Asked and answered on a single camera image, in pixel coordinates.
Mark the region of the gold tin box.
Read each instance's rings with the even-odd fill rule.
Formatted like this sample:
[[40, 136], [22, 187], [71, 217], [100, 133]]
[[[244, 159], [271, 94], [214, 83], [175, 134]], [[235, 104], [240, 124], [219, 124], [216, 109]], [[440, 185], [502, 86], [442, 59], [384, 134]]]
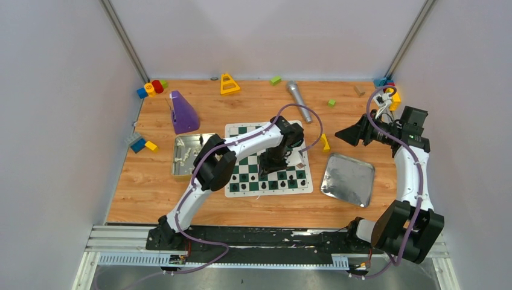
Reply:
[[210, 134], [178, 135], [174, 139], [171, 174], [174, 178], [189, 178], [194, 169], [194, 160], [202, 150]]

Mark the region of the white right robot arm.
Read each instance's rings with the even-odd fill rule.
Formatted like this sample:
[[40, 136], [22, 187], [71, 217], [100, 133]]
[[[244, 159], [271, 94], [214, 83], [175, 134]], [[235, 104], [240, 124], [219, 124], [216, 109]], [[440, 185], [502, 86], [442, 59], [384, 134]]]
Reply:
[[385, 123], [373, 109], [335, 133], [352, 146], [372, 141], [389, 145], [397, 170], [397, 197], [384, 214], [375, 222], [356, 217], [349, 223], [344, 238], [350, 251], [368, 246], [419, 264], [441, 234], [444, 216], [434, 212], [428, 194], [430, 141], [422, 137], [427, 116], [427, 111], [407, 106], [398, 120]]

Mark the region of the silver tin lid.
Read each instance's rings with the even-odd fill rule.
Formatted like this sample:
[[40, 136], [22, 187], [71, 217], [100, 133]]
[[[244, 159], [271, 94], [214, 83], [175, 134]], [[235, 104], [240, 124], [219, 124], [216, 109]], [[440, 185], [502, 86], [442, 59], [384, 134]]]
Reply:
[[321, 182], [321, 193], [366, 208], [373, 192], [375, 171], [370, 163], [331, 153]]

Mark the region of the green white chess board mat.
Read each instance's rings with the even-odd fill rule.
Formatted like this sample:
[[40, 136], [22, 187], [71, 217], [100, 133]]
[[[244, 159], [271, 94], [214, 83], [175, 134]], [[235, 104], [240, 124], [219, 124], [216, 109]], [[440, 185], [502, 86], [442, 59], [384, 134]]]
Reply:
[[[227, 142], [237, 141], [237, 144], [233, 144], [230, 149], [234, 149], [237, 152], [237, 163], [234, 166], [231, 177], [229, 179], [228, 184], [225, 186], [225, 196], [228, 198], [236, 198], [236, 197], [244, 197], [244, 196], [268, 196], [268, 195], [293, 195], [293, 194], [308, 194], [313, 192], [313, 181], [312, 174], [309, 166], [309, 159], [307, 152], [301, 152], [302, 149], [306, 147], [304, 143], [299, 146], [292, 148], [293, 150], [298, 150], [302, 153], [302, 156], [305, 159], [306, 166], [299, 169], [296, 167], [288, 167], [284, 170], [279, 170], [277, 172], [270, 173], [264, 177], [259, 175], [260, 170], [260, 155], [270, 147], [274, 147], [277, 145], [276, 142], [270, 139], [270, 137], [275, 137], [278, 133], [278, 128], [276, 125], [272, 126], [269, 132], [264, 133], [263, 131], [270, 125], [270, 122], [265, 123], [235, 123], [235, 124], [227, 124], [225, 126], [225, 139]], [[305, 171], [305, 178], [308, 184], [307, 187], [301, 188], [300, 181], [302, 179], [298, 179], [296, 177], [295, 181], [297, 183], [297, 188], [289, 188], [288, 174], [290, 172], [294, 172], [296, 175], [297, 171], [303, 170]], [[278, 174], [280, 172], [284, 172], [286, 174], [286, 179], [279, 180]], [[240, 174], [247, 173], [248, 179], [241, 180]], [[258, 178], [254, 181], [250, 180], [249, 174], [256, 173]], [[233, 175], [238, 175], [238, 179], [236, 181], [232, 180]], [[260, 190], [260, 183], [262, 181], [267, 181], [268, 189]], [[278, 189], [272, 190], [269, 188], [269, 181], [277, 181]], [[280, 188], [280, 182], [286, 181], [287, 187]], [[247, 182], [248, 189], [241, 191], [240, 183]], [[238, 183], [239, 191], [238, 192], [230, 192], [230, 184]]]

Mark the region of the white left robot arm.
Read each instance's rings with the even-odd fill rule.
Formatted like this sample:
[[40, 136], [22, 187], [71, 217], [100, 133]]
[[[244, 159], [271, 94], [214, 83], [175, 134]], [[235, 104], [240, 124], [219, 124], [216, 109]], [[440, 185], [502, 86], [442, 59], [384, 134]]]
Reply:
[[238, 161], [257, 153], [258, 175], [267, 176], [292, 166], [289, 158], [304, 141], [304, 129], [275, 116], [262, 127], [233, 138], [211, 136], [194, 161], [193, 175], [187, 190], [171, 212], [158, 219], [148, 240], [159, 247], [179, 249], [185, 233], [207, 198], [226, 186]]

